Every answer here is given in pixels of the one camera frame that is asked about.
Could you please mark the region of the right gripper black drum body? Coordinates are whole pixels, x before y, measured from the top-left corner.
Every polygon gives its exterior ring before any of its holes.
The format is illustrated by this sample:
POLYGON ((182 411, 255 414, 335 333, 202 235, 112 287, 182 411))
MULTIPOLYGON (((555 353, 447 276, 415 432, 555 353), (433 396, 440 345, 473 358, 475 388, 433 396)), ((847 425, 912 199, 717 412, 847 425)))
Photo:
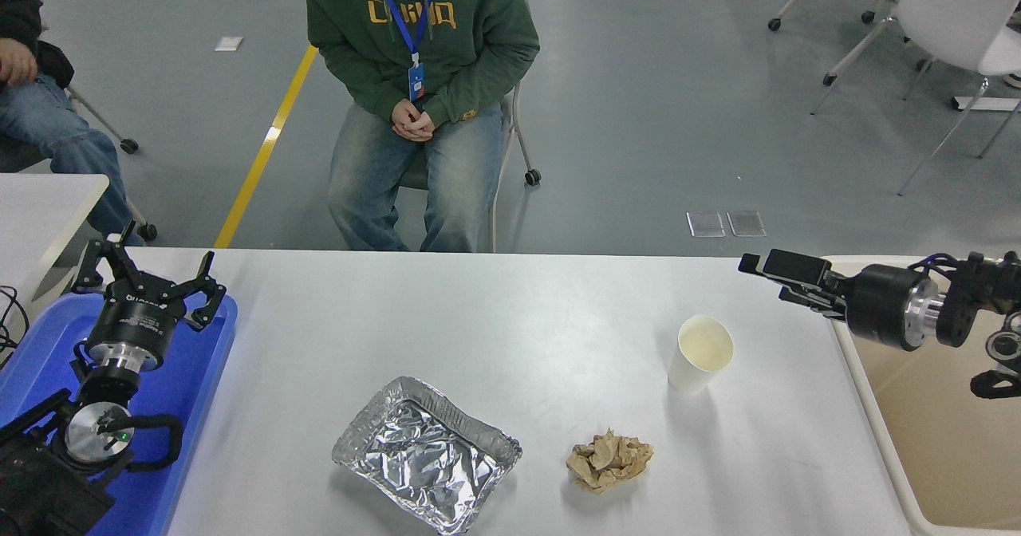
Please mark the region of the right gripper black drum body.
POLYGON ((914 299, 928 296, 925 274, 872 264, 854 275, 849 283, 846 324, 853 335, 905 351, 921 347, 924 322, 909 307, 914 299))

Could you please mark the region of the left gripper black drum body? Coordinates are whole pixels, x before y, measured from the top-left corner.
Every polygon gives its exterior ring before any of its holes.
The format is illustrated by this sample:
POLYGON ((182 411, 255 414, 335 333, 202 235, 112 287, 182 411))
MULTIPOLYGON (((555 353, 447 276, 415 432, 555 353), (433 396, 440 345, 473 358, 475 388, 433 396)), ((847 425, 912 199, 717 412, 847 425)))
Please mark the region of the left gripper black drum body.
POLYGON ((138 296, 130 288, 106 286, 105 303, 86 340, 88 357, 127 357, 132 348, 142 359, 164 359, 186 307, 181 296, 161 300, 163 292, 138 296))

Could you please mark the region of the person's hand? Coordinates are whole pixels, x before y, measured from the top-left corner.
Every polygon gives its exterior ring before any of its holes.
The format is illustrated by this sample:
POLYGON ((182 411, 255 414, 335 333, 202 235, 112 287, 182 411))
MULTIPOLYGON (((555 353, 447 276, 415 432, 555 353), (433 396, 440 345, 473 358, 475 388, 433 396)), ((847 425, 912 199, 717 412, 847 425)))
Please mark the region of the person's hand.
POLYGON ((39 72, 32 50, 18 39, 3 37, 1 48, 1 82, 3 85, 22 85, 31 82, 39 72))

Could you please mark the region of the seated person's right hand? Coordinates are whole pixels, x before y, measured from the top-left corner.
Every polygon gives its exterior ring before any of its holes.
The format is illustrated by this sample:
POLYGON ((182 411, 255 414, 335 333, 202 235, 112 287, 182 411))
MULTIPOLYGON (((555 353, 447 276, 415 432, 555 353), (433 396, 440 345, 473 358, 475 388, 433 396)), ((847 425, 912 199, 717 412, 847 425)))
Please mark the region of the seated person's right hand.
POLYGON ((420 117, 418 108, 408 99, 399 100, 391 113, 392 129, 402 139, 417 141, 418 135, 412 128, 420 117))

